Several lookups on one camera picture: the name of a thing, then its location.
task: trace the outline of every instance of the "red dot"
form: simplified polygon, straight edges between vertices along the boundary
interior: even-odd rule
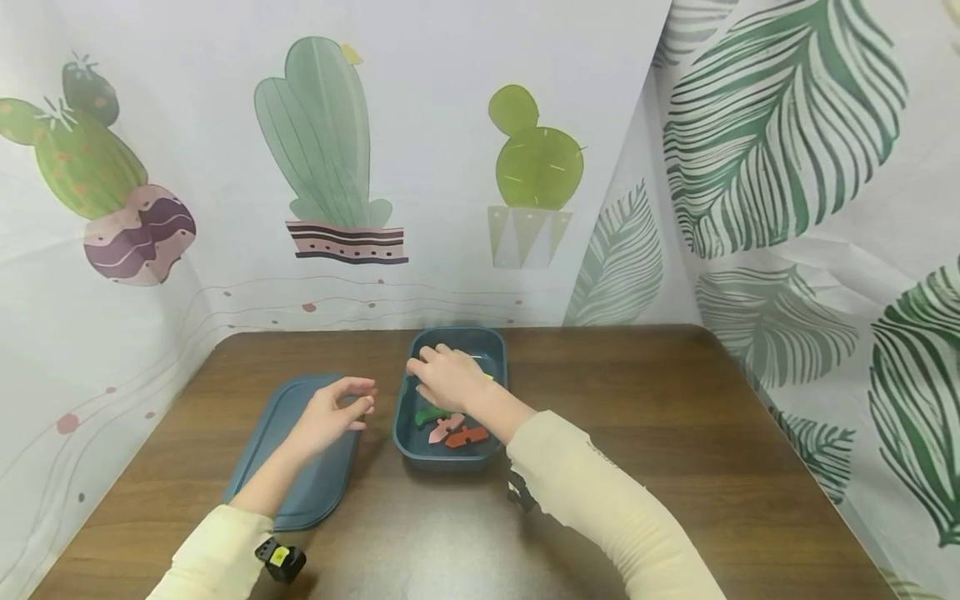
[[[63,435],[73,433],[80,426],[80,418],[73,413],[67,413],[57,421],[57,431]]]

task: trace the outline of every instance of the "dark blue lid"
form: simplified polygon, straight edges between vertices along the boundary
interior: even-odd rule
[[[240,463],[230,478],[224,493],[226,502],[240,492],[267,457],[286,439],[313,393],[341,377],[339,374],[298,377],[284,383],[270,396]],[[359,433],[348,431],[300,472],[280,506],[274,524],[275,531],[309,529],[337,508],[347,490],[350,465],[358,441]]]

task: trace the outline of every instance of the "brown table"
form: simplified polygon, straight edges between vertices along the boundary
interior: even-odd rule
[[[615,570],[483,476],[408,469],[390,433],[414,333],[242,334],[223,342],[67,548],[36,600],[145,597],[220,500],[266,398],[284,380],[379,382],[343,503],[299,534],[292,589],[256,598],[622,598]],[[515,394],[589,432],[686,528],[728,598],[894,598],[714,338],[688,326],[504,332]]]

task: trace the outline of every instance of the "dark blue container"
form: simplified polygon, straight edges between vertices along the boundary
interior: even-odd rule
[[[496,331],[485,327],[425,329],[414,338],[410,346],[410,356],[419,358],[421,348],[433,348],[437,344],[446,344],[455,350],[466,352],[494,381],[507,387],[507,346]],[[427,442],[433,426],[427,423],[422,429],[418,429],[414,423],[414,415],[418,411],[432,406],[417,392],[419,384],[418,378],[404,375],[394,418],[394,444],[410,465],[422,470],[459,472],[478,471],[487,467],[503,447],[492,434],[483,442],[459,448]],[[473,428],[479,426],[479,423],[467,418],[466,425]]]
[[[286,439],[313,393],[341,377],[340,374],[297,377],[274,392],[230,478],[224,492],[225,502],[230,502],[240,492]],[[348,431],[300,472],[276,516],[275,531],[310,529],[337,508],[347,490],[358,441],[359,432]]]

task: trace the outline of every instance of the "left hand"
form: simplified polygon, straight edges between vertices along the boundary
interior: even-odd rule
[[[361,419],[373,412],[376,382],[362,377],[343,377],[310,398],[300,420],[287,436],[284,445],[303,460],[310,460],[336,442],[346,431],[363,431]],[[341,406],[345,396],[359,396],[348,406]]]

